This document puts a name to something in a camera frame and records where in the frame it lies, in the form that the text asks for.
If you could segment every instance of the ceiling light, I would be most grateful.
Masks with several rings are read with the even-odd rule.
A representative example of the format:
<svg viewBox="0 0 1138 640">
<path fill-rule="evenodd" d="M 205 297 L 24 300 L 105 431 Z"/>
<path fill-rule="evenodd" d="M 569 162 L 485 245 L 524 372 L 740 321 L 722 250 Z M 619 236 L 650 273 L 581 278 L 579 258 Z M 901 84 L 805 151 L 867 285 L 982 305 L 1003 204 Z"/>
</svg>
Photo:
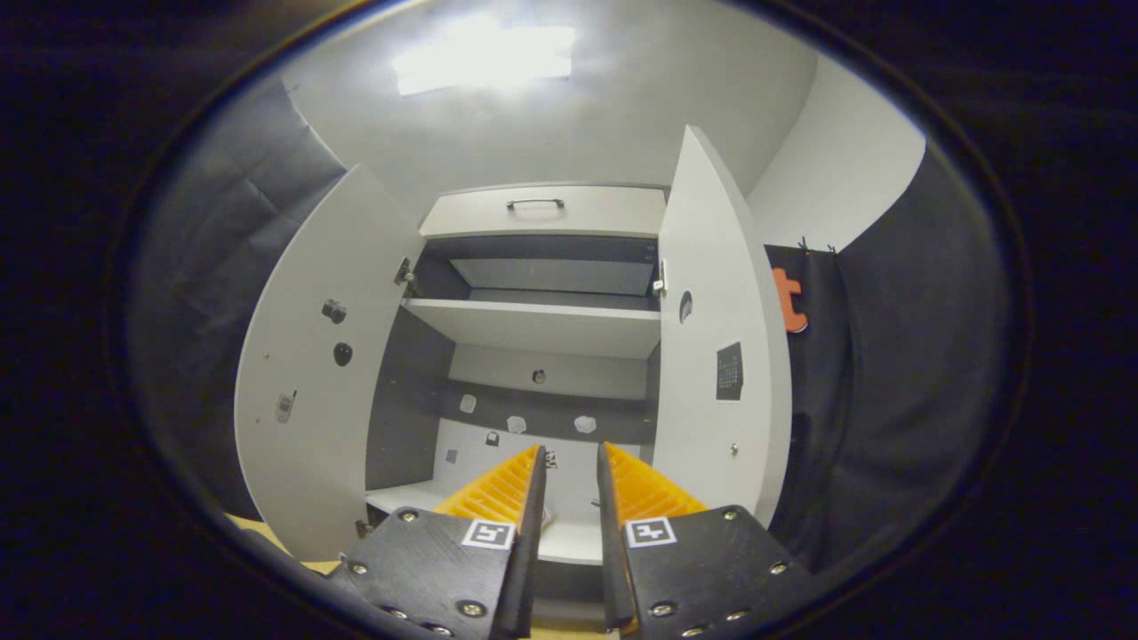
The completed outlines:
<svg viewBox="0 0 1138 640">
<path fill-rule="evenodd" d="M 569 27 L 496 28 L 493 23 L 476 23 L 455 30 L 443 42 L 399 56 L 393 66 L 401 96 L 444 87 L 569 77 L 572 40 Z"/>
</svg>

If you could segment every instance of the drawer handle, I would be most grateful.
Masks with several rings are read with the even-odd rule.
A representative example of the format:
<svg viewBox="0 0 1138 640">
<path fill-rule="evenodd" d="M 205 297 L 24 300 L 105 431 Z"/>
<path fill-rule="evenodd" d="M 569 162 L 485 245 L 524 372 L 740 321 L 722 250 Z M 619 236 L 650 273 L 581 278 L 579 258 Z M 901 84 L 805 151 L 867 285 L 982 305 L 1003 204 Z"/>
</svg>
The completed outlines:
<svg viewBox="0 0 1138 640">
<path fill-rule="evenodd" d="M 553 203 L 558 208 L 564 208 L 566 202 L 560 198 L 526 198 L 523 200 L 510 200 L 505 203 L 505 208 L 513 210 L 513 205 L 519 203 Z"/>
</svg>

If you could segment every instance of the black curtain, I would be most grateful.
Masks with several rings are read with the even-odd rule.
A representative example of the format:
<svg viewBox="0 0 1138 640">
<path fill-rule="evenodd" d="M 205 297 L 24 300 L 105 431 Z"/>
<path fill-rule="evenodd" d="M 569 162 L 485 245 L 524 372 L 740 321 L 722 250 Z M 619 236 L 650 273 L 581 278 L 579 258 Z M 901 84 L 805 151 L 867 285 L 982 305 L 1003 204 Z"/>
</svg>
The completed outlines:
<svg viewBox="0 0 1138 640">
<path fill-rule="evenodd" d="M 238 516 L 259 519 L 233 437 L 245 331 L 284 247 L 344 174 L 277 82 L 205 132 L 140 236 L 127 302 L 140 409 L 159 445 Z"/>
<path fill-rule="evenodd" d="M 917 526 L 978 452 L 1011 300 L 990 223 L 945 157 L 838 254 L 768 247 L 802 282 L 791 461 L 772 533 L 814 571 Z"/>
</svg>

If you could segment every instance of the orange object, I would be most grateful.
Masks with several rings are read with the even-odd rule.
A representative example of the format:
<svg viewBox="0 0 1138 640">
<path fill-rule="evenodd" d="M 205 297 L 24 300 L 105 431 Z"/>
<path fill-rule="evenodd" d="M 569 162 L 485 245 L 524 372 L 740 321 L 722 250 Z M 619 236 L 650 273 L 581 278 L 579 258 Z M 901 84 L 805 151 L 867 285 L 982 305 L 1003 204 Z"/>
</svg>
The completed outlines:
<svg viewBox="0 0 1138 640">
<path fill-rule="evenodd" d="M 538 462 L 535 444 L 462 487 L 434 510 L 460 518 L 513 523 L 520 528 L 534 465 Z"/>
<path fill-rule="evenodd" d="M 797 334 L 802 331 L 810 321 L 806 318 L 805 313 L 797 313 L 794 311 L 794 300 L 790 297 L 791 294 L 798 295 L 802 293 L 802 284 L 787 278 L 785 269 L 775 268 L 772 271 L 775 274 L 775 285 L 778 287 L 778 302 L 782 303 L 783 325 L 786 326 L 786 333 Z"/>
<path fill-rule="evenodd" d="M 699 500 L 646 462 L 608 442 L 604 450 L 609 454 L 612 495 L 620 526 L 628 520 L 686 516 L 707 510 Z"/>
</svg>

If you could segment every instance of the open cabinet door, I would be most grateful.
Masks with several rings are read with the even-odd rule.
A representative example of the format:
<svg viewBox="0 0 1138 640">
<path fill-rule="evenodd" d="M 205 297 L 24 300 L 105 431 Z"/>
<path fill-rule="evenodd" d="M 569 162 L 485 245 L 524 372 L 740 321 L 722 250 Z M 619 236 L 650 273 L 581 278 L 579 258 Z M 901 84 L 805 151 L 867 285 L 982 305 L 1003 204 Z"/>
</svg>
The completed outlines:
<svg viewBox="0 0 1138 640">
<path fill-rule="evenodd" d="M 790 354 L 750 208 L 688 126 L 660 227 L 660 404 L 653 467 L 708 507 L 770 523 L 790 450 Z"/>
<path fill-rule="evenodd" d="M 298 560 L 336 559 L 368 519 L 371 403 L 406 286 L 395 276 L 422 247 L 357 165 L 297 231 L 253 313 L 237 375 L 238 457 L 261 517 Z M 339 322 L 322 312 L 328 300 L 346 309 Z"/>
</svg>

